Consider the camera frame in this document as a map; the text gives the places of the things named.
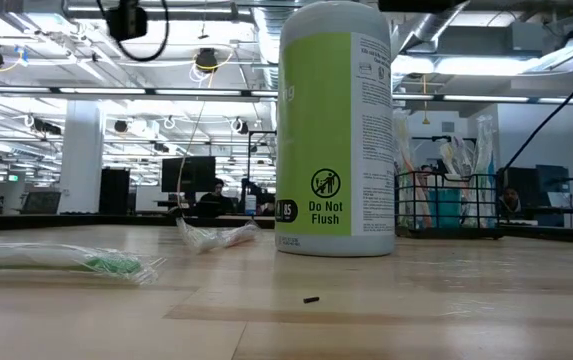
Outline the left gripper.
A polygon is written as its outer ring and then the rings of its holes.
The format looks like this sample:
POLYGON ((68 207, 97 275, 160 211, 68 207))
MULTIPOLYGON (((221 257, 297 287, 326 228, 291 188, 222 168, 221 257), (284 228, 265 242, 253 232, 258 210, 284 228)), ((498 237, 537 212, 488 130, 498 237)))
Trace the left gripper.
POLYGON ((105 12, 110 36, 117 42, 147 34, 148 16, 138 0, 120 0, 116 7, 105 12))

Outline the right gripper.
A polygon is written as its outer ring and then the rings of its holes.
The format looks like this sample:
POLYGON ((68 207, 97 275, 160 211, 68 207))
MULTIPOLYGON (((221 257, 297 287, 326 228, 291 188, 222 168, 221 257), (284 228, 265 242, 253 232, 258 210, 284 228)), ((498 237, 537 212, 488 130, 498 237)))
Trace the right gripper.
POLYGON ((441 13, 467 0, 378 0, 381 12, 441 13))

